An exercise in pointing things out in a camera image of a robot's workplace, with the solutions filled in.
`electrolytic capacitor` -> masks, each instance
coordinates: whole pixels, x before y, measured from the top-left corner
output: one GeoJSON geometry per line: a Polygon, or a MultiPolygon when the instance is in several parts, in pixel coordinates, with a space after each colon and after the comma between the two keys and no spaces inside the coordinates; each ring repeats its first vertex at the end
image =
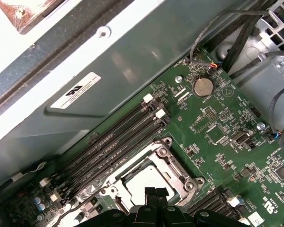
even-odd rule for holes
{"type": "Polygon", "coordinates": [[[41,203],[44,199],[45,199],[44,195],[38,195],[38,196],[34,197],[34,203],[35,203],[35,204],[39,204],[39,203],[41,203]]]}

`screw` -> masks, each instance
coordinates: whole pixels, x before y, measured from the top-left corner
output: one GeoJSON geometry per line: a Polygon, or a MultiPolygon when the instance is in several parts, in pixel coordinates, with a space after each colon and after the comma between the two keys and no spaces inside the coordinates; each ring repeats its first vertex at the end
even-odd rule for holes
{"type": "Polygon", "coordinates": [[[201,180],[201,179],[198,180],[198,184],[203,184],[203,183],[204,183],[204,180],[201,180]]]}
{"type": "Polygon", "coordinates": [[[121,216],[121,214],[119,214],[119,213],[113,214],[113,217],[114,217],[114,218],[117,218],[117,217],[119,217],[119,216],[121,216]]]}
{"type": "Polygon", "coordinates": [[[265,129],[266,125],[263,122],[259,122],[257,124],[257,129],[260,131],[263,131],[265,129]]]}
{"type": "Polygon", "coordinates": [[[204,211],[202,211],[202,212],[200,213],[200,215],[203,216],[203,217],[209,217],[209,213],[204,212],[204,211]]]}
{"type": "Polygon", "coordinates": [[[181,83],[183,81],[183,77],[181,77],[181,76],[176,76],[176,78],[175,78],[175,82],[176,83],[181,83]]]}
{"type": "Polygon", "coordinates": [[[281,67],[283,67],[283,66],[284,66],[284,62],[281,61],[281,62],[279,62],[279,64],[278,64],[276,67],[279,69],[279,68],[281,68],[281,67]]]}
{"type": "Polygon", "coordinates": [[[161,155],[161,156],[166,155],[166,150],[165,149],[160,149],[159,150],[159,155],[161,155]]]}
{"type": "Polygon", "coordinates": [[[97,35],[99,38],[108,38],[111,35],[111,30],[107,26],[102,26],[98,28],[97,35]]]}
{"type": "Polygon", "coordinates": [[[186,188],[187,188],[188,190],[192,190],[192,189],[194,188],[193,183],[188,182],[188,183],[186,184],[186,188]]]}
{"type": "Polygon", "coordinates": [[[175,211],[176,208],[174,208],[174,207],[167,207],[167,210],[168,210],[168,211],[175,211]]]}

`white label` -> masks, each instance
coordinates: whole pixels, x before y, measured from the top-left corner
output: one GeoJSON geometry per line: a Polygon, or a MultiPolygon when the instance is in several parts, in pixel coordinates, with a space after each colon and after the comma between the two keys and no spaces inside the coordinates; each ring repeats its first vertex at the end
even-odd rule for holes
{"type": "Polygon", "coordinates": [[[255,226],[258,227],[259,225],[261,225],[264,220],[263,218],[261,218],[261,216],[258,214],[258,212],[254,212],[253,214],[251,214],[248,219],[250,220],[250,222],[255,226]]]}
{"type": "Polygon", "coordinates": [[[87,74],[82,80],[80,80],[75,86],[68,90],[61,98],[59,98],[51,108],[66,109],[70,104],[77,100],[84,92],[90,87],[96,84],[101,79],[94,72],[87,74]]]}

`chip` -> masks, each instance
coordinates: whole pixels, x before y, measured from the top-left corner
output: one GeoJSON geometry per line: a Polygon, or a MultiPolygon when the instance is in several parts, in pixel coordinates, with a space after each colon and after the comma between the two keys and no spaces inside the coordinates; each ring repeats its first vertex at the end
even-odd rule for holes
{"type": "Polygon", "coordinates": [[[225,137],[223,130],[217,125],[208,130],[206,135],[214,145],[217,145],[225,137]]]}
{"type": "Polygon", "coordinates": [[[244,176],[244,177],[247,177],[251,174],[251,171],[249,168],[245,168],[241,171],[241,175],[244,176]]]}
{"type": "Polygon", "coordinates": [[[281,180],[284,179],[284,166],[281,166],[280,168],[278,168],[275,173],[279,176],[279,178],[281,180]]]}

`capacitor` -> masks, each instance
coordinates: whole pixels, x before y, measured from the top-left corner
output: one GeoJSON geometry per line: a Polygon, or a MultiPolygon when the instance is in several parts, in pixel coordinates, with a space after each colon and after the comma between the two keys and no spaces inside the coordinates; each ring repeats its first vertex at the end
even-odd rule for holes
{"type": "Polygon", "coordinates": [[[44,204],[45,208],[48,208],[50,205],[48,201],[43,201],[42,203],[44,204]]]}
{"type": "Polygon", "coordinates": [[[37,205],[37,208],[38,208],[39,211],[43,211],[43,210],[45,210],[48,207],[49,207],[49,202],[48,201],[43,201],[42,203],[37,205]]]}
{"type": "Polygon", "coordinates": [[[40,204],[38,204],[37,208],[38,208],[39,211],[43,211],[43,210],[45,210],[45,205],[43,203],[40,203],[40,204]]]}
{"type": "Polygon", "coordinates": [[[42,220],[43,220],[43,216],[42,216],[42,215],[38,215],[38,216],[37,216],[37,220],[38,220],[38,221],[42,221],[42,220]]]}
{"type": "Polygon", "coordinates": [[[73,221],[74,225],[78,225],[84,219],[84,217],[85,214],[83,212],[79,213],[73,221]]]}
{"type": "Polygon", "coordinates": [[[205,98],[213,92],[213,82],[208,78],[200,78],[193,85],[196,96],[205,98]]]}
{"type": "Polygon", "coordinates": [[[34,203],[39,204],[45,199],[44,195],[39,195],[37,197],[34,197],[34,203]]]}

